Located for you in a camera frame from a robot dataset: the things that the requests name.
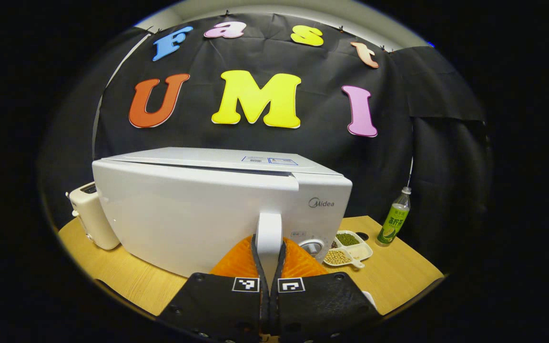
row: foam letter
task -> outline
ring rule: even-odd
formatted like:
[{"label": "foam letter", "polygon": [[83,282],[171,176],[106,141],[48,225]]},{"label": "foam letter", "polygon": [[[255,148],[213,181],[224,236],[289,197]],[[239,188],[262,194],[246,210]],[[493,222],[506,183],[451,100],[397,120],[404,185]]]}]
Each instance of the foam letter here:
[{"label": "foam letter", "polygon": [[353,135],[363,135],[366,137],[375,137],[378,132],[372,125],[370,117],[370,107],[368,107],[368,98],[370,92],[360,87],[344,85],[344,91],[349,96],[351,102],[351,123],[347,126],[347,130]]},{"label": "foam letter", "polygon": [[158,61],[171,52],[175,52],[179,48],[179,45],[175,45],[175,43],[181,43],[184,41],[185,33],[192,31],[192,29],[192,26],[186,26],[181,30],[177,30],[170,35],[166,35],[155,41],[154,45],[156,46],[156,56],[154,56],[153,61]]},{"label": "foam letter", "polygon": [[222,79],[226,80],[226,87],[220,110],[211,117],[214,123],[238,123],[240,114],[236,112],[236,106],[239,100],[244,116],[251,124],[257,121],[270,102],[270,111],[264,116],[266,125],[290,129],[300,127],[300,119],[296,117],[296,87],[302,80],[298,76],[276,74],[262,89],[245,70],[225,71]]},{"label": "foam letter", "polygon": [[301,44],[307,44],[312,46],[320,46],[323,44],[323,38],[320,36],[323,33],[316,28],[311,28],[310,26],[296,25],[292,28],[292,41]]},{"label": "foam letter", "polygon": [[359,58],[364,61],[366,65],[369,65],[372,68],[378,68],[378,63],[372,61],[372,57],[370,57],[370,55],[374,56],[374,51],[368,49],[364,43],[359,43],[357,41],[352,42],[351,45],[357,48],[357,55],[359,55]]},{"label": "foam letter", "polygon": [[214,26],[215,29],[208,30],[204,33],[207,38],[237,38],[243,35],[243,30],[247,26],[240,21],[220,22]]},{"label": "foam letter", "polygon": [[166,78],[168,84],[162,106],[154,113],[148,113],[148,99],[152,89],[159,84],[160,80],[151,79],[139,82],[135,86],[135,97],[132,100],[131,110],[128,113],[128,120],[136,128],[153,128],[164,123],[170,117],[175,109],[177,96],[181,89],[183,81],[188,80],[190,74],[175,74]]}]

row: wooden table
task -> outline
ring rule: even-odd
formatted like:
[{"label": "wooden table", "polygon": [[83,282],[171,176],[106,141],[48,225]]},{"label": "wooden table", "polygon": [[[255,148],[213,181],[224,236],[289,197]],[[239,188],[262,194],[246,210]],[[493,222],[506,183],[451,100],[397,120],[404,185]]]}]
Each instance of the wooden table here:
[{"label": "wooden table", "polygon": [[[368,216],[344,218],[340,230],[364,232],[374,254],[363,260],[363,269],[350,265],[329,267],[331,273],[346,272],[362,291],[371,293],[377,310],[384,315],[423,291],[442,273],[401,239],[390,246],[374,243],[381,225]],[[105,282],[114,291],[151,314],[159,315],[181,289],[186,278],[155,267],[118,245],[100,249],[84,235],[79,220],[73,219],[59,231],[68,252],[89,276]]]}]

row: bottle label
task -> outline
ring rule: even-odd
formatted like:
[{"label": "bottle label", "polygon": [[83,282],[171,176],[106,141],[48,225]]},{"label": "bottle label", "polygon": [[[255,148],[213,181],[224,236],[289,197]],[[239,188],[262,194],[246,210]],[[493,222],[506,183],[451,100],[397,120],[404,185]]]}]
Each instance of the bottle label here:
[{"label": "bottle label", "polygon": [[401,210],[391,206],[387,220],[383,225],[381,233],[378,234],[377,238],[381,243],[391,243],[399,229],[401,229],[402,224],[406,220],[408,213],[410,211]]}]

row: plastic bottle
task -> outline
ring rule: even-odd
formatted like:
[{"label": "plastic bottle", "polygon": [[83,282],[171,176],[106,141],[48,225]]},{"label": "plastic bottle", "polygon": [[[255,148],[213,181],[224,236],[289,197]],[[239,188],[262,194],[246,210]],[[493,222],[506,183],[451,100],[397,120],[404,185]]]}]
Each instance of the plastic bottle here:
[{"label": "plastic bottle", "polygon": [[406,221],[408,212],[410,212],[410,187],[404,187],[401,195],[395,199],[389,210],[387,220],[383,224],[381,233],[376,237],[376,243],[381,247],[388,247],[397,236],[399,229]]}]

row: letter m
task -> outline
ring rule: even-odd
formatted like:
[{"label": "letter m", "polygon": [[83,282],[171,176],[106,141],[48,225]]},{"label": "letter m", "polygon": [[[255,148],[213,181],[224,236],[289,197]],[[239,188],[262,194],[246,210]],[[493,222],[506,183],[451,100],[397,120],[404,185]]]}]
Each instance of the letter m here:
[{"label": "letter m", "polygon": [[244,116],[251,124],[255,123],[270,102],[270,111],[264,116],[268,126],[296,129],[300,119],[296,117],[296,87],[301,80],[291,74],[276,74],[262,89],[253,76],[245,70],[229,70],[222,73],[226,80],[220,110],[211,120],[216,124],[236,124],[240,114],[236,112],[237,100],[243,108]]}]

